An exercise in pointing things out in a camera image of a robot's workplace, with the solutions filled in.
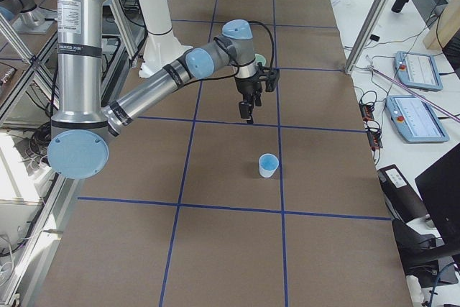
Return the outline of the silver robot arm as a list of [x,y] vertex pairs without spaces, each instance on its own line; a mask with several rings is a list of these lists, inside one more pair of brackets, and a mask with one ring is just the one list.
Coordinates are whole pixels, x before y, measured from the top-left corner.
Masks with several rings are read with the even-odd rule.
[[1,14],[7,21],[19,17],[28,29],[35,29],[46,21],[35,0],[1,0]]
[[66,178],[99,173],[109,158],[109,143],[123,127],[170,94],[218,70],[234,69],[246,101],[259,92],[262,66],[253,35],[243,19],[227,22],[222,33],[202,47],[182,45],[173,33],[167,0],[138,0],[146,24],[143,84],[122,94],[130,64],[103,78],[103,5],[117,0],[57,0],[59,108],[51,119],[47,159]]

